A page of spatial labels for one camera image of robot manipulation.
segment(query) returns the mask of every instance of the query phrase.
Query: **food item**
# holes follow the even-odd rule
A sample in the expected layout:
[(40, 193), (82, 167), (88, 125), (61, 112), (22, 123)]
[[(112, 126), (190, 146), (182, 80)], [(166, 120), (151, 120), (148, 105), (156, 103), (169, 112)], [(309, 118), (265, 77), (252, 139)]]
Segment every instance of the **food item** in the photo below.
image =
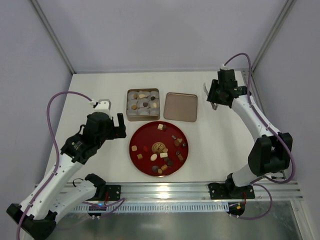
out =
[(184, 158), (182, 157), (181, 154), (178, 155), (178, 159), (179, 159), (180, 161), (183, 161), (183, 160), (184, 160)]
[(174, 165), (174, 162), (169, 160), (166, 164), (168, 165), (168, 167), (171, 168)]
[(150, 157), (151, 161), (155, 161), (157, 159), (158, 155), (157, 154), (152, 154)]
[(133, 99), (137, 99), (137, 97), (138, 97), (138, 92), (136, 92), (136, 91), (128, 92), (128, 101), (133, 100)]
[(165, 164), (165, 165), (163, 165), (163, 166), (161, 167), (161, 170), (162, 170), (162, 171), (165, 171), (167, 168), (168, 168), (168, 166)]
[(154, 154), (163, 153), (164, 149), (166, 148), (166, 145), (164, 145), (162, 142), (157, 141), (152, 145), (152, 152)]
[(158, 172), (159, 167), (158, 166), (152, 166), (152, 172), (154, 172), (155, 174)]
[(168, 157), (168, 153), (167, 152), (161, 152), (160, 153), (160, 158), (165, 158), (165, 157)]
[(138, 100), (132, 99), (132, 100), (128, 101), (128, 103), (127, 103), (127, 109), (133, 109), (133, 108), (132, 108), (133, 106), (138, 107)]
[(174, 140), (174, 145), (175, 145), (176, 147), (179, 147), (180, 142), (178, 141), (178, 139)]

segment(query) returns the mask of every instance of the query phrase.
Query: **brown candy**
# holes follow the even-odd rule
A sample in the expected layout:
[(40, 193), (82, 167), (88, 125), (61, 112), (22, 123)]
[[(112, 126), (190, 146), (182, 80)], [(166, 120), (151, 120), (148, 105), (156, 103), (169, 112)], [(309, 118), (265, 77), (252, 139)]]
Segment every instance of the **brown candy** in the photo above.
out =
[(183, 161), (183, 160), (184, 160), (184, 158), (182, 157), (181, 154), (178, 155), (178, 159), (179, 159), (180, 161)]
[(174, 145), (175, 145), (176, 147), (179, 147), (180, 142), (178, 141), (178, 139), (174, 140)]

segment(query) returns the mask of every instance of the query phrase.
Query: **black mounting bracket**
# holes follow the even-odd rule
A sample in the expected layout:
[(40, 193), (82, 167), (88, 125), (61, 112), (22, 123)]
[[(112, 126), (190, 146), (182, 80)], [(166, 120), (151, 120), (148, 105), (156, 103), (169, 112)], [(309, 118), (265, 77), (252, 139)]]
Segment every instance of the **black mounting bracket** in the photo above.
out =
[(212, 182), (208, 184), (211, 200), (255, 199), (254, 188), (249, 186), (238, 187), (236, 194), (231, 194), (225, 183)]

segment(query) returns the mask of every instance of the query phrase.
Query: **metal tin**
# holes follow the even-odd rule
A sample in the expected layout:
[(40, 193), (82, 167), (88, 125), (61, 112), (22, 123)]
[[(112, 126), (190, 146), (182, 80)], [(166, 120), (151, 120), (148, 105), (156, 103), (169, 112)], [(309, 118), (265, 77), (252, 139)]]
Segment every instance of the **metal tin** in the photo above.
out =
[[(126, 93), (126, 104), (128, 103), (128, 93), (130, 92), (158, 92), (159, 93), (159, 89), (157, 88), (137, 88), (137, 89), (129, 89)], [(128, 121), (130, 122), (136, 122), (136, 121), (156, 121), (160, 119), (160, 114), (161, 111), (159, 111), (159, 114), (157, 115), (128, 115), (127, 110), (126, 110), (126, 117), (128, 119)]]
[(163, 117), (168, 120), (195, 122), (198, 97), (195, 94), (168, 92), (165, 98)]

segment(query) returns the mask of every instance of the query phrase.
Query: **white wall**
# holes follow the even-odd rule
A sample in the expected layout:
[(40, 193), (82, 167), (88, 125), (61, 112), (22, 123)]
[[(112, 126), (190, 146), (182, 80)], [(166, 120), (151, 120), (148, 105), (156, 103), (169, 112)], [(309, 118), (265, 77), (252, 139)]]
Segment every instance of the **white wall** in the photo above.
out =
[[(15, 238), (17, 224), (6, 214), (42, 178), (52, 147), (46, 107), (68, 89), (71, 74), (27, 0), (0, 7), (0, 233)], [(64, 98), (52, 108), (56, 129)]]
[[(285, 0), (38, 0), (74, 69), (217, 69), (254, 58)], [(241, 60), (233, 66), (246, 67)]]
[(297, 1), (255, 72), (267, 116), (293, 136), (296, 178), (320, 226), (320, 1)]

